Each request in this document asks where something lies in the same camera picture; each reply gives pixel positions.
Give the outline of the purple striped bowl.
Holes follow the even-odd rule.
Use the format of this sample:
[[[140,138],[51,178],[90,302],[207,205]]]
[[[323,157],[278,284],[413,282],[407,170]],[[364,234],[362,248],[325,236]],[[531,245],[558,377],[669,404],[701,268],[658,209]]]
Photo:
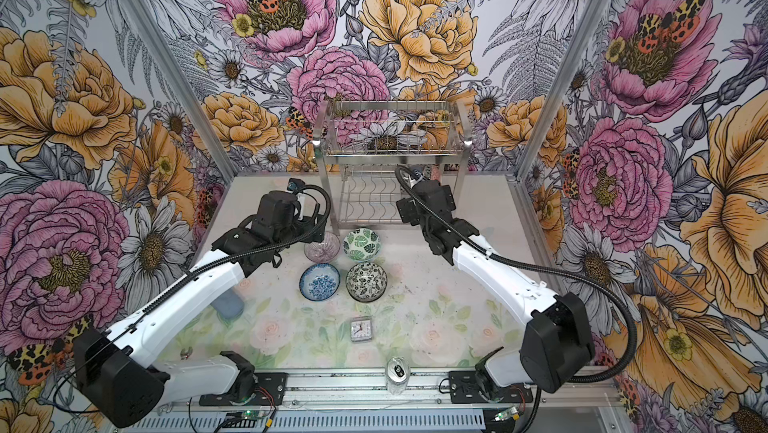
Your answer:
[[[304,246],[304,254],[313,263],[330,263],[339,254],[341,241],[333,232],[326,232],[320,242],[313,242]]]

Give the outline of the green leaf print bowl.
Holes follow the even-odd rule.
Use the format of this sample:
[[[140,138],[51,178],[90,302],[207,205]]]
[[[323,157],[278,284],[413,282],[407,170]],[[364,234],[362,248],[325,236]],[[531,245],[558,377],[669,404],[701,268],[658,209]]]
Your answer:
[[[350,231],[342,242],[345,255],[355,262],[368,262],[381,251],[380,236],[369,228],[357,228]]]

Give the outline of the black white patterned bowl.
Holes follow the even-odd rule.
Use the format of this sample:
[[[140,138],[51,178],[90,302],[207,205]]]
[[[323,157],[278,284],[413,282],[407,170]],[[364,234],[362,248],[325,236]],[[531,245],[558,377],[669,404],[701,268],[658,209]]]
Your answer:
[[[359,263],[346,275],[346,289],[357,302],[371,303],[381,298],[388,286],[388,276],[380,265],[373,262]]]

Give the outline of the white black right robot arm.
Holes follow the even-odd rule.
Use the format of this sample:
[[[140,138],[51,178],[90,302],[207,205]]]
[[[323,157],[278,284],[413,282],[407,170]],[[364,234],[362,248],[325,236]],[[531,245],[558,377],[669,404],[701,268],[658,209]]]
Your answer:
[[[396,170],[396,179],[405,192],[396,203],[402,222],[418,226],[434,255],[474,278],[525,327],[519,348],[499,348],[476,364],[484,397],[493,401],[515,384],[554,393],[575,382],[595,355],[583,302],[571,293],[557,294],[500,257],[477,228],[453,216],[456,205],[449,186],[413,180],[405,167]]]

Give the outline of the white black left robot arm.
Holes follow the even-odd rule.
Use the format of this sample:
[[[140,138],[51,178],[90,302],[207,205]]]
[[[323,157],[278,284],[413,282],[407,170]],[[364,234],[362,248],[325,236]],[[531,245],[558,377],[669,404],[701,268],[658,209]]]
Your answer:
[[[115,427],[130,427],[157,407],[206,395],[244,404],[257,390],[254,366],[233,351],[209,359],[158,362],[193,319],[261,266],[280,266],[281,252],[324,237],[332,212],[326,190],[292,179],[264,195],[255,214],[213,242],[189,272],[104,332],[74,342],[74,382]]]

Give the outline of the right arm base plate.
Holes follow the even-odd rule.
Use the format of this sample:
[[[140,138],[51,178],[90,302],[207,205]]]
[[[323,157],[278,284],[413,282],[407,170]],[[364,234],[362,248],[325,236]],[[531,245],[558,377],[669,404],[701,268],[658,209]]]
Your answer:
[[[479,371],[454,370],[448,373],[448,387],[453,404],[519,404],[530,403],[533,391],[525,384],[506,387],[496,385],[488,375]]]

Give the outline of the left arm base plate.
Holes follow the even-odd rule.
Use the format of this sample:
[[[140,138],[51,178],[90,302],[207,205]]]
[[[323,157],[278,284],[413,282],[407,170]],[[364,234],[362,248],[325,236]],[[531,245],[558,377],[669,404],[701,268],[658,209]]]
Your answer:
[[[286,392],[288,375],[282,372],[257,372],[240,375],[224,393],[202,395],[203,407],[280,406]]]

